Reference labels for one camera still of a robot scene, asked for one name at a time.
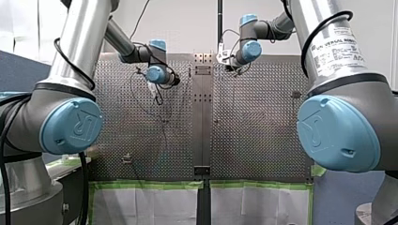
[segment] metal plate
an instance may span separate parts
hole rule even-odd
[[[181,78],[161,90],[164,104],[152,100],[142,75],[146,65],[127,65],[116,54],[104,54],[97,65],[95,91],[105,121],[94,146],[99,155],[90,167],[91,180],[192,180],[192,109],[190,55],[168,54]],[[122,163],[126,154],[131,164]]]
[[[307,181],[312,162],[296,132],[306,90],[298,56],[262,56],[237,77],[216,64],[211,179]]]

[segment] blue end cap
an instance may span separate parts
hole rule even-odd
[[[246,62],[251,63],[261,55],[262,51],[263,49],[258,41],[250,40],[242,48],[242,57]]]
[[[166,73],[161,67],[151,66],[146,73],[146,78],[152,83],[162,84],[166,82]]]
[[[363,173],[380,160],[380,144],[368,120],[336,97],[315,96],[298,112],[298,137],[319,165],[333,171]]]
[[[244,16],[242,16],[242,18],[240,18],[240,26],[246,24],[246,23],[250,23],[252,21],[257,21],[258,18],[255,14],[246,14]]]
[[[149,45],[166,52],[166,41],[162,39],[152,39],[149,41]]]
[[[76,97],[55,108],[41,126],[42,148],[54,155],[83,152],[100,135],[100,107],[94,101]]]

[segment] wire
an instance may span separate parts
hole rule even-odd
[[[398,216],[390,219],[388,222],[386,222],[384,225],[394,225],[398,223]]]
[[[81,214],[79,219],[79,225],[85,225],[87,222],[87,215],[88,215],[88,169],[87,169],[87,162],[85,161],[85,154],[84,152],[79,153],[79,158],[82,163],[82,173],[83,173],[83,197],[82,197],[82,208]]]
[[[290,14],[289,8],[287,6],[287,0],[283,0],[283,8],[284,8],[284,12],[286,13],[287,17],[293,21],[293,17],[292,14]]]
[[[224,30],[224,31],[222,32],[221,42],[223,42],[223,37],[224,37],[224,35],[225,35],[227,32],[231,32],[231,33],[234,33],[234,34],[240,36],[240,33],[236,32],[235,30],[226,29],[226,30]]]
[[[347,11],[347,10],[346,11],[340,11],[340,12],[338,12],[338,13],[336,13],[336,14],[328,17],[328,18],[326,18],[324,21],[322,21],[313,30],[313,32],[308,36],[307,40],[305,41],[304,46],[302,47],[302,51],[301,51],[301,68],[302,68],[302,71],[304,72],[304,75],[307,78],[308,78],[308,71],[307,71],[307,68],[305,66],[305,60],[306,60],[306,57],[307,57],[307,51],[309,50],[314,38],[319,34],[319,32],[321,32],[323,30],[324,26],[327,23],[331,22],[332,20],[334,20],[334,19],[336,19],[338,17],[344,16],[344,15],[348,16],[348,20],[350,21],[353,18],[354,13],[352,11]]]
[[[134,37],[134,35],[135,35],[135,32],[137,32],[138,25],[140,24],[140,21],[141,21],[141,19],[142,19],[143,16],[144,16],[146,7],[148,6],[149,2],[150,2],[150,0],[147,0],[147,1],[146,1],[145,6],[144,6],[144,9],[143,9],[143,11],[141,12],[140,17],[138,18],[137,23],[135,24],[134,31],[133,31],[132,34],[130,35],[130,39],[132,39],[132,37]]]
[[[15,120],[15,117],[17,116],[18,112],[20,111],[20,109],[24,105],[24,103],[26,101],[28,101],[29,99],[30,99],[30,96],[26,96],[25,99],[19,100],[15,103],[14,106],[16,107],[16,109],[9,116],[9,119],[6,122],[6,125],[4,126],[3,131],[1,133],[1,137],[0,137],[0,171],[1,171],[2,178],[3,178],[3,186],[4,186],[6,225],[11,225],[11,194],[9,191],[9,181],[8,181],[6,163],[4,161],[4,146],[6,143],[6,138],[7,138],[8,132],[11,128],[12,123]]]
[[[96,84],[94,83],[94,81],[87,76],[87,74],[85,74],[80,68],[76,67],[76,65],[74,65],[73,63],[71,63],[68,59],[68,57],[62,52],[61,50],[61,46],[59,45],[59,41],[60,41],[60,37],[56,38],[54,40],[54,46],[56,51],[62,56],[62,58],[64,58],[64,60],[70,65],[70,67],[79,75],[81,75],[87,82],[90,83],[90,90],[94,90],[96,88]]]
[[[237,46],[237,44],[238,44],[239,42],[240,42],[240,39],[238,39],[237,42],[235,42],[235,45],[234,45],[234,47],[232,47],[231,54],[229,55],[228,60],[229,60],[229,65],[231,65],[232,70],[234,70],[234,72],[235,72],[237,75],[242,75],[242,74],[246,73],[247,71],[249,71],[249,69],[250,69],[251,66],[252,66],[252,63],[249,63],[249,66],[248,66],[248,67],[246,68],[246,70],[244,70],[244,71],[242,71],[242,68],[239,68],[238,70],[236,70],[236,69],[232,66],[231,58],[234,57],[233,52],[234,52],[234,49],[235,49],[235,47]]]
[[[158,60],[161,64],[165,65],[166,68],[169,68],[169,69],[172,71],[171,73],[172,73],[173,75],[176,76],[175,71],[174,71],[171,67],[169,67],[169,65],[168,65],[166,62],[163,62],[162,60],[160,60],[160,58],[158,58],[157,56],[155,56],[155,54],[150,50],[149,46],[147,46],[146,44],[140,43],[140,42],[132,42],[132,43],[133,43],[133,44],[138,44],[138,45],[140,45],[140,46],[146,48],[146,50],[148,51],[148,53],[149,53],[149,55],[150,55],[151,57],[153,57],[154,59]]]

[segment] sticker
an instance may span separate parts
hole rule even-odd
[[[364,67],[365,60],[350,28],[334,29],[336,36],[314,41],[311,46],[318,76],[330,76],[344,67]]]

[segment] green tape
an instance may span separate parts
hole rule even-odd
[[[94,193],[96,190],[94,188],[90,189],[89,201],[90,204],[88,205],[88,224],[93,225],[94,220]]]
[[[91,182],[93,189],[201,189],[203,182],[155,182],[155,181],[137,181],[137,180],[120,180],[114,182]]]
[[[269,181],[210,181],[211,188],[273,188],[289,190],[308,190],[309,184],[289,184]]]
[[[323,176],[326,173],[326,169],[319,166],[319,165],[313,165],[311,167],[311,176]]]
[[[308,202],[308,225],[313,225],[313,203],[314,203],[314,185],[311,185],[310,190],[310,199]]]

